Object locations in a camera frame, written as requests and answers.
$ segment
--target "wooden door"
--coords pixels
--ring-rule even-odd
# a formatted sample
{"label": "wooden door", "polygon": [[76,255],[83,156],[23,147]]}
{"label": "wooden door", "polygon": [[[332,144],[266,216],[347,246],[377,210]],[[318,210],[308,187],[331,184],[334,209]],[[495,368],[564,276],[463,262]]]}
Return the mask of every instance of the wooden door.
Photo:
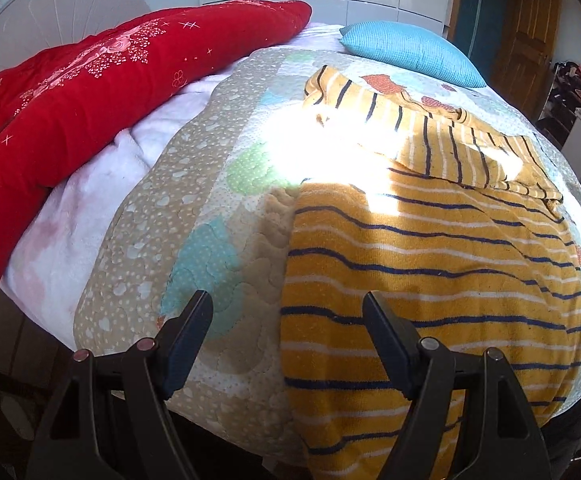
{"label": "wooden door", "polygon": [[509,0],[491,86],[530,121],[545,101],[561,0]]}

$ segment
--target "metal rivet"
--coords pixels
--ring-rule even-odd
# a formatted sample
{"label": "metal rivet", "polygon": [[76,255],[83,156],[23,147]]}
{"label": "metal rivet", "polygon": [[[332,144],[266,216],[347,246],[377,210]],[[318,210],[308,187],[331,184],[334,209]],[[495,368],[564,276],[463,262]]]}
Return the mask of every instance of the metal rivet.
{"label": "metal rivet", "polygon": [[90,352],[85,348],[82,348],[73,354],[73,361],[77,361],[78,363],[86,361],[89,355]]}
{"label": "metal rivet", "polygon": [[143,339],[137,341],[137,349],[141,350],[142,352],[150,350],[153,346],[155,346],[155,340],[151,337],[144,337]]}
{"label": "metal rivet", "polygon": [[433,337],[425,337],[421,340],[421,346],[427,350],[436,350],[439,348],[439,341]]}
{"label": "metal rivet", "polygon": [[503,359],[503,353],[498,348],[489,348],[486,353],[490,359],[494,359],[495,361],[501,361]]}

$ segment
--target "blue stripe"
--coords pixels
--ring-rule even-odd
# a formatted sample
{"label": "blue stripe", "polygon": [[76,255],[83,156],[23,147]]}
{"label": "blue stripe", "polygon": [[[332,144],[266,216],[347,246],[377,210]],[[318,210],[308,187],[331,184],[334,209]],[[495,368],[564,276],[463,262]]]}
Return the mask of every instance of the blue stripe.
{"label": "blue stripe", "polygon": [[393,390],[390,381],[329,381],[284,377],[286,386],[298,390]]}
{"label": "blue stripe", "polygon": [[306,247],[303,249],[292,249],[288,251],[288,257],[299,257],[306,256],[307,254],[320,254],[321,256],[328,256],[330,258],[335,258],[343,263],[346,267],[353,270],[378,270],[379,272],[385,272],[387,274],[393,274],[397,276],[435,276],[440,278],[448,278],[454,280],[456,278],[464,278],[464,276],[471,276],[473,274],[497,274],[500,276],[507,276],[513,280],[523,283],[528,286],[537,286],[541,292],[549,293],[553,298],[558,298],[559,300],[572,300],[574,298],[581,297],[581,291],[575,292],[574,294],[559,294],[558,292],[552,292],[547,286],[542,286],[536,280],[522,280],[515,274],[510,272],[505,272],[504,270],[497,269],[471,269],[462,272],[451,272],[445,269],[397,269],[396,267],[388,267],[381,264],[360,264],[349,260],[345,255],[333,251],[325,247]]}
{"label": "blue stripe", "polygon": [[352,85],[352,81],[350,79],[348,79],[346,81],[346,84],[343,86],[343,88],[341,88],[339,95],[337,96],[337,102],[334,105],[335,108],[339,108],[339,105],[341,105],[341,101],[343,101],[343,97],[346,94],[346,91],[350,88],[350,85]]}
{"label": "blue stripe", "polygon": [[280,309],[282,316],[300,316],[306,314],[307,316],[327,317],[331,321],[340,325],[363,325],[363,317],[358,316],[340,316],[335,314],[329,308],[324,306],[301,305],[301,306],[283,306]]}
{"label": "blue stripe", "polygon": [[368,110],[368,115],[366,116],[366,123],[372,117],[372,112],[375,111],[375,106],[377,105],[377,94],[372,94],[372,102],[370,103],[370,110]]}
{"label": "blue stripe", "polygon": [[517,156],[517,158],[521,158],[519,155],[517,155],[517,152],[515,151],[515,149],[512,147],[512,144],[510,143],[510,141],[508,140],[507,136],[503,136],[503,140],[506,141],[506,144],[508,145],[508,147],[510,148],[510,151]]}
{"label": "blue stripe", "polygon": [[573,334],[575,332],[581,332],[581,326],[575,326],[573,328],[569,328],[568,330],[566,330],[567,334]]}
{"label": "blue stripe", "polygon": [[570,370],[581,366],[581,361],[570,363],[569,365],[546,364],[546,363],[516,363],[511,364],[513,370]]}
{"label": "blue stripe", "polygon": [[565,397],[554,397],[553,400],[533,400],[531,406],[550,406],[553,402],[565,402]]}
{"label": "blue stripe", "polygon": [[461,171],[461,161],[459,160],[459,153],[457,153],[457,143],[455,142],[455,136],[452,134],[452,129],[455,126],[455,121],[453,121],[452,126],[448,127],[448,133],[450,134],[450,140],[452,142],[452,152],[455,155],[455,161],[457,163],[457,180],[461,182],[463,180],[463,175]]}
{"label": "blue stripe", "polygon": [[535,160],[535,157],[533,156],[532,152],[530,151],[530,146],[528,145],[528,141],[526,140],[526,137],[521,136],[521,140],[524,141],[524,146],[526,147],[526,151],[528,152],[528,155],[530,155],[530,158],[532,159],[532,161],[535,163],[535,166],[541,170],[541,172],[544,174],[544,176],[548,180],[550,180],[550,177],[548,177],[548,174],[544,171],[544,168],[542,168],[541,165]]}
{"label": "blue stripe", "polygon": [[[358,220],[358,219],[348,215],[347,213],[345,213],[341,209],[339,209],[335,206],[332,206],[332,205],[315,205],[315,206],[302,207],[302,208],[297,209],[297,211],[295,212],[295,215],[298,216],[300,214],[304,214],[304,213],[312,212],[312,211],[331,211],[331,212],[334,212],[334,213],[338,214],[339,216],[342,216],[343,218],[347,219],[349,222],[352,222],[353,224],[357,225],[358,227],[360,227],[362,229],[386,230],[386,231],[391,231],[391,232],[394,232],[394,233],[397,233],[397,234],[400,234],[403,236],[414,236],[414,237],[418,237],[418,238],[445,237],[445,238],[453,238],[453,239],[457,239],[457,240],[467,240],[469,242],[480,242],[483,244],[490,244],[490,245],[506,245],[508,247],[514,248],[526,260],[533,261],[533,259],[530,256],[526,256],[525,254],[523,254],[520,250],[518,250],[518,248],[515,247],[515,245],[513,245],[508,240],[497,240],[496,238],[493,239],[493,238],[482,238],[482,237],[467,236],[467,235],[456,235],[456,234],[443,233],[443,232],[420,233],[417,231],[407,231],[405,229],[400,229],[400,228],[394,227],[392,225],[366,224],[365,222],[362,222],[361,220]],[[554,262],[550,258],[544,258],[544,260],[545,260],[545,262],[543,260],[541,262],[542,263],[549,262],[549,263],[554,264],[557,267],[574,267],[574,265],[571,262],[561,264],[559,262]]]}
{"label": "blue stripe", "polygon": [[[448,433],[448,431],[454,430],[461,423],[461,420],[462,417],[459,417],[456,422],[448,424],[448,426],[445,426],[444,433]],[[331,455],[344,449],[349,442],[356,442],[359,440],[371,440],[374,438],[395,438],[399,436],[400,431],[401,428],[399,430],[384,431],[382,433],[362,433],[357,435],[344,435],[337,444],[328,447],[309,447],[305,441],[304,445],[308,454],[319,456]]]}
{"label": "blue stripe", "polygon": [[430,151],[430,142],[428,140],[428,118],[426,116],[423,117],[423,143],[426,145],[426,174],[429,175],[432,152]]}
{"label": "blue stripe", "polygon": [[385,196],[387,198],[394,198],[395,200],[399,200],[400,202],[405,202],[407,204],[417,204],[417,205],[425,205],[429,207],[438,207],[439,209],[470,209],[473,211],[482,212],[480,208],[471,205],[471,204],[443,204],[441,202],[427,202],[426,200],[417,200],[416,198],[406,198],[399,195],[393,195],[390,193],[376,193],[376,196]]}
{"label": "blue stripe", "polygon": [[538,188],[539,188],[541,191],[543,191],[543,192],[544,192],[544,200],[546,200],[546,199],[548,198],[548,193],[547,193],[547,191],[546,191],[546,190],[545,190],[543,187],[539,186],[539,183],[537,183],[537,187],[538,187]]}
{"label": "blue stripe", "polygon": [[403,108],[399,106],[399,117],[397,118],[397,124],[395,124],[395,132],[399,131],[399,126],[401,125],[401,120],[403,119]]}
{"label": "blue stripe", "polygon": [[[281,309],[282,316],[320,316],[326,317],[333,322],[344,325],[363,325],[364,320],[361,316],[339,316],[329,308],[323,306],[301,305],[301,306],[285,306]],[[411,320],[415,328],[438,328],[441,326],[452,324],[475,324],[475,323],[523,323],[529,326],[538,326],[547,330],[561,330],[566,333],[580,332],[581,326],[573,328],[566,328],[565,325],[555,324],[541,319],[532,319],[526,316],[495,316],[492,314],[484,316],[455,316],[444,317],[441,319],[431,319],[427,321]]]}
{"label": "blue stripe", "polygon": [[[414,174],[410,174],[410,173],[406,173],[404,171],[396,171],[396,173],[401,173],[407,176],[417,176]],[[492,218],[490,215],[488,215],[488,213],[486,213],[483,209],[478,208],[477,206],[474,206],[472,204],[444,204],[444,203],[440,203],[440,202],[427,202],[425,200],[417,200],[414,198],[405,198],[402,197],[400,195],[394,195],[394,194],[389,194],[389,193],[376,193],[373,194],[374,196],[385,196],[387,198],[392,198],[394,200],[400,200],[401,202],[405,202],[405,203],[411,203],[411,204],[416,204],[416,205],[423,205],[423,206],[429,206],[429,207],[438,207],[440,209],[447,209],[447,210],[452,210],[452,209],[470,209],[473,211],[478,211],[480,213],[483,213],[485,216],[488,216],[488,218],[491,219],[491,221],[493,221],[493,223],[497,224],[497,225],[505,225],[507,227],[523,227],[525,229],[528,229],[528,231],[530,231],[533,235],[535,235],[537,238],[550,238],[552,240],[560,240],[563,242],[563,240],[561,239],[561,237],[559,237],[558,235],[552,235],[552,234],[541,234],[541,233],[536,233],[534,231],[532,231],[528,226],[526,226],[523,222],[509,222],[506,220],[498,220],[496,218]],[[567,247],[569,245],[572,245],[573,242],[568,242],[568,243],[564,243],[564,245]]]}
{"label": "blue stripe", "polygon": [[550,215],[544,213],[543,211],[539,211],[539,209],[534,209],[534,208],[531,208],[531,207],[526,207],[523,204],[518,204],[517,202],[509,202],[508,200],[503,200],[501,198],[497,198],[497,197],[494,197],[494,196],[490,196],[490,195],[488,195],[486,193],[482,193],[482,194],[485,197],[488,197],[491,200],[494,200],[495,202],[500,202],[502,204],[509,205],[510,207],[517,207],[517,208],[525,209],[526,211],[531,212],[531,213],[539,213],[540,215],[543,215],[546,218],[548,218],[553,224],[556,224],[556,225],[559,225],[560,223],[562,223],[565,220],[563,218],[563,216],[560,219],[555,220],[554,218],[552,218]]}
{"label": "blue stripe", "polygon": [[404,176],[414,176],[423,180],[434,180],[433,176],[422,175],[420,173],[408,173],[407,171],[395,170],[395,168],[387,168],[387,170]]}
{"label": "blue stripe", "polygon": [[565,330],[568,333],[565,325],[543,321],[541,319],[532,319],[526,316],[495,316],[493,314],[485,314],[483,316],[453,316],[444,317],[442,319],[432,319],[429,321],[413,321],[416,328],[436,328],[449,324],[473,324],[473,323],[524,323],[529,326],[538,326],[540,328],[547,328],[549,330]]}
{"label": "blue stripe", "polygon": [[488,164],[486,163],[486,158],[483,155],[483,151],[479,144],[477,144],[477,137],[475,137],[475,129],[470,128],[470,132],[473,134],[473,144],[477,147],[477,151],[479,152],[479,156],[481,157],[481,164],[483,165],[483,173],[486,176],[486,183],[485,186],[488,187],[490,184],[490,170],[488,169]]}
{"label": "blue stripe", "polygon": [[319,75],[317,76],[317,88],[321,92],[321,96],[319,97],[319,99],[317,101],[315,101],[316,105],[320,104],[320,102],[323,101],[323,89],[321,89],[321,76],[323,75],[323,72],[325,72],[326,67],[327,67],[327,65],[324,65],[323,67],[321,67]]}

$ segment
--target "yellow striped towel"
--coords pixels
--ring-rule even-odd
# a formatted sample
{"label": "yellow striped towel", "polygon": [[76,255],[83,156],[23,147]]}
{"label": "yellow striped towel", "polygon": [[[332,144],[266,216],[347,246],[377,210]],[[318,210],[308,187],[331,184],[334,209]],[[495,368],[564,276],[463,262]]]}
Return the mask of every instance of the yellow striped towel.
{"label": "yellow striped towel", "polygon": [[[315,479],[375,479],[409,407],[361,321],[369,290],[451,350],[499,347],[547,422],[581,365],[581,271],[531,140],[327,66],[305,94],[357,166],[346,183],[301,185],[282,295],[282,367]],[[448,471],[462,399],[434,479]]]}

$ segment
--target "red blanket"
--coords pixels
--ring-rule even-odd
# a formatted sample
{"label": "red blanket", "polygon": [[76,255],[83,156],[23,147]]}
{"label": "red blanket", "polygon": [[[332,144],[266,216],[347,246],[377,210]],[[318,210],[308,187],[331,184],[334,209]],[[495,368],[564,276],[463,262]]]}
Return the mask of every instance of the red blanket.
{"label": "red blanket", "polygon": [[152,12],[0,72],[0,277],[51,188],[182,86],[308,22],[304,2]]}

